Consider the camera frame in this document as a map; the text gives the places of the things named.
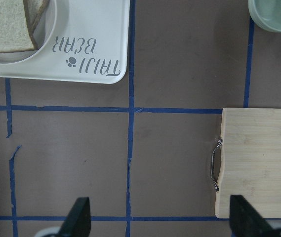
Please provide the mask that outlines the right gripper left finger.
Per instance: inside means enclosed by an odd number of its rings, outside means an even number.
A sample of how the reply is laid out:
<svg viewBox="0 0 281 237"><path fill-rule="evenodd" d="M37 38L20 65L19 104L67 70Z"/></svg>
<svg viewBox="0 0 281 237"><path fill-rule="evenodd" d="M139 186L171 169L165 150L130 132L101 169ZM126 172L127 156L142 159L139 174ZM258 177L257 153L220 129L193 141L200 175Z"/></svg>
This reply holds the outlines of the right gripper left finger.
<svg viewBox="0 0 281 237"><path fill-rule="evenodd" d="M76 199L60 230L60 237L88 237L91 231L89 197Z"/></svg>

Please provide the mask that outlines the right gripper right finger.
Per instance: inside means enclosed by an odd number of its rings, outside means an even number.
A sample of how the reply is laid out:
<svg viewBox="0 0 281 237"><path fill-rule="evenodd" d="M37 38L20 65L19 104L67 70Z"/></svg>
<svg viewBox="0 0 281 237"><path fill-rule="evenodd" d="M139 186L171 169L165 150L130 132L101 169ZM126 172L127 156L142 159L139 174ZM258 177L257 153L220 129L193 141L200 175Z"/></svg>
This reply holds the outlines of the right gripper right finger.
<svg viewBox="0 0 281 237"><path fill-rule="evenodd" d="M230 196L229 225L235 237L262 237L270 231L268 222L242 196Z"/></svg>

